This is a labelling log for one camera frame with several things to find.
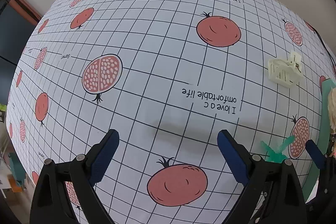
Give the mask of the pomegranate grid tablecloth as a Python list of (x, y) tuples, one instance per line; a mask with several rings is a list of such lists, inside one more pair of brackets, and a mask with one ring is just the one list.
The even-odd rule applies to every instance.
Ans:
[[(268, 60), (302, 57), (291, 88)], [(335, 56), (276, 0), (56, 0), (15, 70), (7, 130), (32, 181), (45, 159), (120, 144), (95, 185), (116, 223), (221, 223), (238, 183), (217, 146), (228, 130), (267, 158), (290, 135), (317, 140), (320, 81)]]

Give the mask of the clear bag with green print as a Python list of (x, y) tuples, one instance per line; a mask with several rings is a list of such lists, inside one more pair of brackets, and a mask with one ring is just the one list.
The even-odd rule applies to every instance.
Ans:
[(284, 140), (284, 142), (275, 149), (272, 149), (269, 145), (267, 145), (264, 141), (261, 141), (261, 147), (265, 150), (268, 157), (266, 161), (282, 163), (284, 160), (288, 159), (282, 152), (286, 149), (286, 147), (290, 146), (291, 143), (295, 141), (295, 136), (290, 136)]

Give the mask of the cream plastic hair claw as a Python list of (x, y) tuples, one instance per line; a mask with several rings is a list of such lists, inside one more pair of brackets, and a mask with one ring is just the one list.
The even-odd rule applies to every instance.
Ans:
[(301, 55), (291, 51), (287, 60), (268, 60), (268, 79), (272, 82), (291, 88), (303, 78)]

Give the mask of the beige fluffy scrunchie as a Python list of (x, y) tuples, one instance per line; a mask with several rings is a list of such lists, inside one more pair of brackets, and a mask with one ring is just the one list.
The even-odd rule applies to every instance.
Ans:
[(331, 128), (331, 134), (335, 134), (336, 131), (336, 88), (331, 89), (327, 99), (327, 109), (329, 114), (329, 122)]

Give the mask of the white tray with green rim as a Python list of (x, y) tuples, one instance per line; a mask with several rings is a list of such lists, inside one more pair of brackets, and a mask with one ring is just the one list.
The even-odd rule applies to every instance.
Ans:
[[(327, 147), (329, 145), (330, 137), (330, 121), (329, 121), (329, 112), (327, 109), (328, 105), (328, 95), (329, 92), (335, 88), (335, 82), (332, 79), (327, 79), (322, 82), (322, 112), (321, 112), (321, 123), (319, 129), (319, 135), (317, 139), (317, 147), (321, 150), (322, 153), (327, 152)], [(319, 170), (316, 165), (313, 163), (311, 165), (310, 171), (307, 175), (307, 178), (303, 184), (302, 192), (305, 201), (309, 200), (310, 194), (313, 191), (315, 183), (319, 176)]]

